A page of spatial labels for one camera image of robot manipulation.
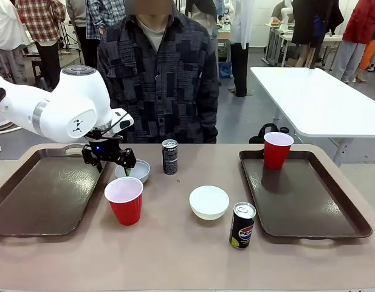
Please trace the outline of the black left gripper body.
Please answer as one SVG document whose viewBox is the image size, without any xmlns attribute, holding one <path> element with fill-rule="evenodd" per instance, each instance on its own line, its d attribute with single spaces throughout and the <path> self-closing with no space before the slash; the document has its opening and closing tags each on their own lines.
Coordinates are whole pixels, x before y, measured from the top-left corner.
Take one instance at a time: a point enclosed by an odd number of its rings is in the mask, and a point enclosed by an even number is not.
<svg viewBox="0 0 375 292">
<path fill-rule="evenodd" d="M 92 152 L 100 158 L 101 161 L 115 162 L 119 154 L 120 142 L 122 137 L 115 134 L 111 137 L 102 136 L 100 131 L 88 133 L 84 136 L 92 148 Z"/>
</svg>

